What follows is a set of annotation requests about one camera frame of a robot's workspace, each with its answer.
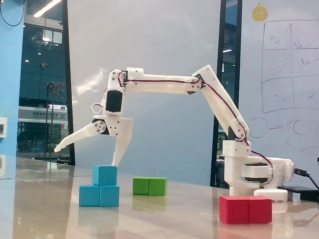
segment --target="ceiling light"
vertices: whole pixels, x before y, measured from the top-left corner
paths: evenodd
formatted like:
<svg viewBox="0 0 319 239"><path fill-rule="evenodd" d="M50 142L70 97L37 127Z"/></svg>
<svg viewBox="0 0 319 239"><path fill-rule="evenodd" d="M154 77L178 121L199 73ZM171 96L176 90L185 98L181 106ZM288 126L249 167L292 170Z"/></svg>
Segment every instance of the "ceiling light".
<svg viewBox="0 0 319 239"><path fill-rule="evenodd" d="M46 11L50 10L51 8L53 8L55 5L57 5L59 2L61 2L62 0L53 0L52 2L50 2L47 6L45 6L44 8L42 8L40 11L38 11L35 15L33 15L34 17L40 17L42 16Z"/></svg>

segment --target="blue block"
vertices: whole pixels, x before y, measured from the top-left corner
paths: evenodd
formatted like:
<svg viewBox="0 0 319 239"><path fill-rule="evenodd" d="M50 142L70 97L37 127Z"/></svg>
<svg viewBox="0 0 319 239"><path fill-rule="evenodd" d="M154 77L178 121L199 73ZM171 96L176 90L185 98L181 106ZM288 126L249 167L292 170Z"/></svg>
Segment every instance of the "blue block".
<svg viewBox="0 0 319 239"><path fill-rule="evenodd" d="M120 187L101 186L100 187L100 207L118 207L119 206Z"/></svg>
<svg viewBox="0 0 319 239"><path fill-rule="evenodd" d="M93 166L93 184L98 186L115 186L118 169L111 165Z"/></svg>
<svg viewBox="0 0 319 239"><path fill-rule="evenodd" d="M79 188L80 207L98 207L100 205L100 187L96 185L81 185Z"/></svg>

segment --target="red cube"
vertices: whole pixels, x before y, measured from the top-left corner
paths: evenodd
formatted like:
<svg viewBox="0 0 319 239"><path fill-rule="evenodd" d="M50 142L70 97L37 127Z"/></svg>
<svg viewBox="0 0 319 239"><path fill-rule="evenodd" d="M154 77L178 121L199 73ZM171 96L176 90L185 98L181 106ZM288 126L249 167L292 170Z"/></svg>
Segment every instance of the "red cube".
<svg viewBox="0 0 319 239"><path fill-rule="evenodd" d="M263 196L248 196L249 221L252 224L272 221L272 200Z"/></svg>
<svg viewBox="0 0 319 239"><path fill-rule="evenodd" d="M248 224L249 199L239 196L220 197L219 219L227 224Z"/></svg>

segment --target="sign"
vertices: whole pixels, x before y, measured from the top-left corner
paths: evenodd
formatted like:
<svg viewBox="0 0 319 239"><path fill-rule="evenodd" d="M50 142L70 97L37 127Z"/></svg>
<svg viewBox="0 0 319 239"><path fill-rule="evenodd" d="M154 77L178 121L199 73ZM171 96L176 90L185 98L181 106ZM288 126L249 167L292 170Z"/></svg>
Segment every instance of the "sign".
<svg viewBox="0 0 319 239"><path fill-rule="evenodd" d="M51 122L51 117L53 115L53 123L68 124L67 110L54 109L53 114L51 110L52 109L48 109L48 113L46 113L46 108L20 106L18 113L18 121L45 123L47 114L48 122Z"/></svg>

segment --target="table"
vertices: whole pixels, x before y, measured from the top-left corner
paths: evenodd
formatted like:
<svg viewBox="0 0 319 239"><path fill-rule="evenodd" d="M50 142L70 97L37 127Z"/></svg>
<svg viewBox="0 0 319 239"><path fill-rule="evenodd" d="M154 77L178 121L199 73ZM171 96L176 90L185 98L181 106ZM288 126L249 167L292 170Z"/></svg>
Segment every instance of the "table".
<svg viewBox="0 0 319 239"><path fill-rule="evenodd" d="M133 196L133 176L119 174L118 208L79 208L79 185L91 184L91 169L15 157L6 157L5 166L0 176L4 239L317 239L319 235L319 205L313 202L288 202L287 212L273 213L271 224L226 225L219 221L219 196L227 195L226 189L168 180L165 197Z"/></svg>

